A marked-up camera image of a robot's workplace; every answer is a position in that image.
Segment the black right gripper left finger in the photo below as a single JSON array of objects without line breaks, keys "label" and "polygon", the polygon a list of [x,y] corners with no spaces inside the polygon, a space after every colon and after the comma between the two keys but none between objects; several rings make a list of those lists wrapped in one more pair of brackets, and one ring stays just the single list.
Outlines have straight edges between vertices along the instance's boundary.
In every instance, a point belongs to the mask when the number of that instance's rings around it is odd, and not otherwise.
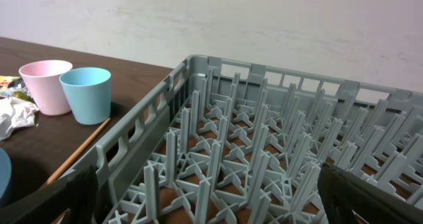
[{"label": "black right gripper left finger", "polygon": [[90,223],[97,192],[96,168],[90,165],[2,207],[1,222],[51,223],[63,215],[64,223]]}]

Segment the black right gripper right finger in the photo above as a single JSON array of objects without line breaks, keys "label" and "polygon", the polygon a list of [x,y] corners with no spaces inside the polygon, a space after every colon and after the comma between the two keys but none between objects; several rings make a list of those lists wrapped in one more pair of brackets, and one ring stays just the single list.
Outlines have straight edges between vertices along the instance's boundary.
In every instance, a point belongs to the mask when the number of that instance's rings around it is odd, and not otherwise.
[{"label": "black right gripper right finger", "polygon": [[323,163],[318,191],[329,223],[357,223],[355,213],[368,223],[421,223],[422,210],[366,181]]}]

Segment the light blue plastic cup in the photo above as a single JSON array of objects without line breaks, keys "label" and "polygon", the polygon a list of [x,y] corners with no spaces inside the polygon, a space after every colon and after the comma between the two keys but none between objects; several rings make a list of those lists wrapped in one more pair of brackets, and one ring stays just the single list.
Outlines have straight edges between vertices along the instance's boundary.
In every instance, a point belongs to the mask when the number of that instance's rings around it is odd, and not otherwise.
[{"label": "light blue plastic cup", "polygon": [[110,117],[111,73],[98,67],[82,67],[59,77],[75,119],[83,125],[102,123]]}]

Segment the pink plastic cup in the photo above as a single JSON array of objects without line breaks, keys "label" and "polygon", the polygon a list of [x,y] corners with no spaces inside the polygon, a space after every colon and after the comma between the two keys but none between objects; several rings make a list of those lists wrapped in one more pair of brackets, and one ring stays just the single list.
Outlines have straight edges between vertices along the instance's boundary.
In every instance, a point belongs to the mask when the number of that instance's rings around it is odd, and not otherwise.
[{"label": "pink plastic cup", "polygon": [[73,64],[64,60],[44,60],[23,65],[19,74],[41,113],[58,116],[71,111],[59,77]]}]

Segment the dark blue plate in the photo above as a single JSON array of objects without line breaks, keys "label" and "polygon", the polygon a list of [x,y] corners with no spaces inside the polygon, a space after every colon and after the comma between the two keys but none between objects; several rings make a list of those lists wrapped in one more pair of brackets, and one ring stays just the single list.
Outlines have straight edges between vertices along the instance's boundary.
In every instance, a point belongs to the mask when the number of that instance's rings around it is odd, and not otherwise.
[{"label": "dark blue plate", "polygon": [[11,160],[3,148],[0,148],[0,195],[1,207],[7,205],[11,195],[12,165]]}]

